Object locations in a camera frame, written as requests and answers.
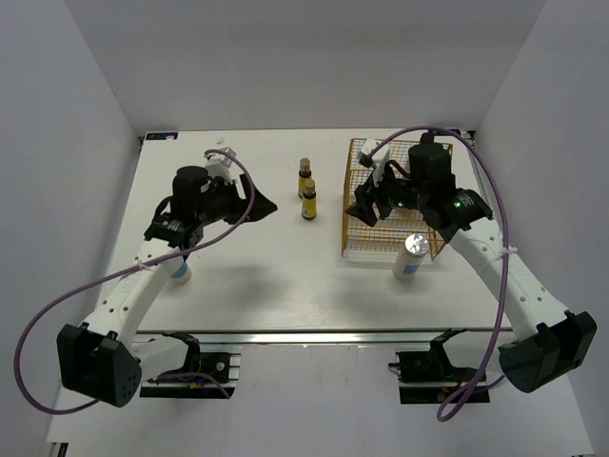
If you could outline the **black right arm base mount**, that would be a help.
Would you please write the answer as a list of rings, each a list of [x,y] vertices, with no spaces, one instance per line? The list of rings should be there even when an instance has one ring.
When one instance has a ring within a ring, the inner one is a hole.
[[[444,345],[465,329],[450,329],[429,343],[426,350],[396,353],[396,361],[387,364],[397,375],[402,405],[439,405],[459,387],[474,378],[476,369],[455,367]]]

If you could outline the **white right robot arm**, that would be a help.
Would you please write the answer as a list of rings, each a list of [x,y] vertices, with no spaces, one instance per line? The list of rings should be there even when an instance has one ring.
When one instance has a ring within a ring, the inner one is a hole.
[[[474,190],[457,186],[448,149],[420,142],[403,168],[387,145],[370,140],[358,160],[372,172],[356,187],[346,214],[373,227],[395,209],[416,210],[467,261],[504,302],[502,315],[516,339],[500,346],[499,364],[514,387],[530,393],[581,365],[597,323],[587,312],[571,312],[504,243],[506,231],[491,208]]]

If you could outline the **white granule jar silver lid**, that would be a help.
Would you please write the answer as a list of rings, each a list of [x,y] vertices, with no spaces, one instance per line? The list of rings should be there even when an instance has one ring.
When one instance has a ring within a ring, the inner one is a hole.
[[[394,277],[404,280],[414,274],[428,252],[429,242],[424,235],[419,233],[408,235],[401,243],[399,254],[392,267]]]

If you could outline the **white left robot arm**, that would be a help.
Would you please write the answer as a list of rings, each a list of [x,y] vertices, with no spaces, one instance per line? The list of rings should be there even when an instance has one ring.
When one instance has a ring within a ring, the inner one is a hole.
[[[79,326],[59,332],[64,388],[123,407],[144,381],[195,377],[202,359],[194,337],[165,332],[136,347],[137,330],[164,285],[187,279],[189,251],[201,242],[206,226],[257,222],[277,208],[246,174],[233,180],[228,171],[179,168],[171,195],[159,203],[144,233],[134,272],[121,274],[104,303]]]

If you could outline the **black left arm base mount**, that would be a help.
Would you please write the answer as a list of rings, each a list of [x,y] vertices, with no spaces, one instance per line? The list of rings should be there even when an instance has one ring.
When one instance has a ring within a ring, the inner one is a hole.
[[[142,369],[142,398],[228,400],[240,377],[238,348],[187,333],[141,335],[131,352]]]

